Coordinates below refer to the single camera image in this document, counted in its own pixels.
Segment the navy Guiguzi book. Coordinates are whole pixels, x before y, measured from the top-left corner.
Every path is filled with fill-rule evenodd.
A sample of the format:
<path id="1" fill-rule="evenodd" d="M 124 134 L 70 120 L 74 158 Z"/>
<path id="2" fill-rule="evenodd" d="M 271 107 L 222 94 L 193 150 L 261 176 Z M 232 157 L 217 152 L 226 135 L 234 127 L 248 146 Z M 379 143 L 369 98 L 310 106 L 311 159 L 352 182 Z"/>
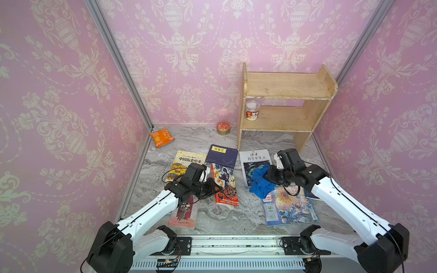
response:
<path id="1" fill-rule="evenodd" d="M 315 196 L 313 193 L 311 193 L 311 192 L 309 192 L 309 191 L 307 191 L 307 190 L 305 190 L 305 196 L 306 196 L 308 199 L 311 199 L 311 200 L 320 200 L 320 198 L 318 198 L 318 197 Z"/>

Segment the red manga comic book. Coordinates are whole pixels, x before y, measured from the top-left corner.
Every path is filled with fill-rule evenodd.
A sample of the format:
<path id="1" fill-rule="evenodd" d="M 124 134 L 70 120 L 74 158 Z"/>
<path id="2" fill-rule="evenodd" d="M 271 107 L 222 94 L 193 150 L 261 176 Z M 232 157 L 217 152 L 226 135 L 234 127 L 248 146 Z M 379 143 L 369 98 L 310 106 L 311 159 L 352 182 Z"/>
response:
<path id="1" fill-rule="evenodd" d="M 233 209 L 239 207 L 239 197 L 237 194 L 234 170 L 229 167 L 221 166 L 216 163 L 211 164 L 212 178 L 222 190 L 215 194 L 216 204 Z"/>

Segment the colourful sunflower magazine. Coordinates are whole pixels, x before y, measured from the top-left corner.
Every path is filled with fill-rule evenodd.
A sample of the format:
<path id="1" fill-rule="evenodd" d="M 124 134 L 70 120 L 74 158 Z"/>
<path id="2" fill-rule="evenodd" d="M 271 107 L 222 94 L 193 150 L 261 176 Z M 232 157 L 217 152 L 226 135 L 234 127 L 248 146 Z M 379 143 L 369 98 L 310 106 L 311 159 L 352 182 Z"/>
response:
<path id="1" fill-rule="evenodd" d="M 320 221 L 313 202 L 298 186 L 277 187 L 262 202 L 267 226 L 313 224 Z"/>

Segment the blue cloth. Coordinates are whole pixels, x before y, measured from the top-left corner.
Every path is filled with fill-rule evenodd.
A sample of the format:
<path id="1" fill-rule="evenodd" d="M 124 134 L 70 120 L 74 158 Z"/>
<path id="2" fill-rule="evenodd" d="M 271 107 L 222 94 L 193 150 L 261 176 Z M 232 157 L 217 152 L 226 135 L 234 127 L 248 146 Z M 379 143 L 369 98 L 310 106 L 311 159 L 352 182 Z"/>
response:
<path id="1" fill-rule="evenodd" d="M 264 178 L 264 175 L 267 174 L 269 169 L 270 166 L 266 165 L 253 171 L 253 182 L 249 192 L 260 199 L 265 199 L 269 193 L 275 190 L 275 184 Z"/>

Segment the white science magazine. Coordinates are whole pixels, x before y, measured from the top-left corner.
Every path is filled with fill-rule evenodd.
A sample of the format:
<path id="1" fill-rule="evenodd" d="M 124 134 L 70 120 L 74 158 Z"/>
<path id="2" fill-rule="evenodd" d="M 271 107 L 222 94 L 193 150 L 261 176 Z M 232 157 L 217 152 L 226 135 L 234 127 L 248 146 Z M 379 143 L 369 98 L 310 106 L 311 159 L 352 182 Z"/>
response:
<path id="1" fill-rule="evenodd" d="M 267 149 L 240 151 L 240 162 L 242 167 L 243 179 L 246 188 L 250 188 L 254 181 L 253 173 L 255 170 L 270 166 L 272 161 Z"/>

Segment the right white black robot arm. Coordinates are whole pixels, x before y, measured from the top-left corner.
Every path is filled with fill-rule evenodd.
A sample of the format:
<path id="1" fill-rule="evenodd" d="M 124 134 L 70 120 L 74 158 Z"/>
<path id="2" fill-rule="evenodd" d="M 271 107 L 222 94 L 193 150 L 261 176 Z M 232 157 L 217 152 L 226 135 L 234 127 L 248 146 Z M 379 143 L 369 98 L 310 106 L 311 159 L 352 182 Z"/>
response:
<path id="1" fill-rule="evenodd" d="M 276 185 L 295 184 L 312 192 L 355 231 L 355 234 L 346 235 L 311 225 L 300 234 L 300 244 L 305 252 L 330 251 L 359 263 L 368 273 L 393 273 L 397 268 L 405 267 L 409 231 L 402 224 L 393 225 L 367 209 L 341 189 L 321 167 L 278 169 L 271 165 L 263 177 Z"/>

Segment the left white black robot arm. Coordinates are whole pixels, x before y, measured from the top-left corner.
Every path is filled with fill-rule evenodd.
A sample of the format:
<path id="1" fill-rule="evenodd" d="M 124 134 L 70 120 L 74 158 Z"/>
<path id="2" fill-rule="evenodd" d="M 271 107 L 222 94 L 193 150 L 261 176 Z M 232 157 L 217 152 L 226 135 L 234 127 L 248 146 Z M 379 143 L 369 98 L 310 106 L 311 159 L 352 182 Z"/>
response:
<path id="1" fill-rule="evenodd" d="M 183 175 L 168 182 L 155 199 L 133 215 L 115 224 L 110 221 L 103 224 L 83 264 L 97 273 L 127 273 L 137 261 L 160 253 L 176 257 L 158 268 L 176 269 L 183 254 L 176 233 L 165 225 L 151 234 L 147 231 L 165 215 L 187 205 L 191 197 L 200 201 L 222 192 L 222 186 L 208 174 L 207 166 L 192 163 Z"/>

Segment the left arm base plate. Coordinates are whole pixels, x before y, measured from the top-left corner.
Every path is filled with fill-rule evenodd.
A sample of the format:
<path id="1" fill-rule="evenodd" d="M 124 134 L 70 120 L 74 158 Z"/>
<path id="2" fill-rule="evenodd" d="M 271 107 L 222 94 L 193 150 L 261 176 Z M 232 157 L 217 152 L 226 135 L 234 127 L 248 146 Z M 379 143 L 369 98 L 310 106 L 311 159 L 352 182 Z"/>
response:
<path id="1" fill-rule="evenodd" d="M 176 239 L 174 239 L 174 242 L 171 243 L 171 248 L 161 252 L 155 252 L 152 255 L 176 256 L 180 254 L 181 256 L 190 256 L 191 251 L 192 251 L 192 237 L 176 237 Z"/>

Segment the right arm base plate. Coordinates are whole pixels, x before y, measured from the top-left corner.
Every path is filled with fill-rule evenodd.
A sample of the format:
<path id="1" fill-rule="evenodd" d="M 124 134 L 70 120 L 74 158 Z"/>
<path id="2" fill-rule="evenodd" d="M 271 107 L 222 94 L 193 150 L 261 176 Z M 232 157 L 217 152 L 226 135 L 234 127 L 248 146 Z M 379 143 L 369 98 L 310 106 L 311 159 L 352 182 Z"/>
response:
<path id="1" fill-rule="evenodd" d="M 285 255 L 331 255 L 330 251 L 319 250 L 308 238 L 302 237 L 282 237 L 279 241 L 280 247 Z"/>

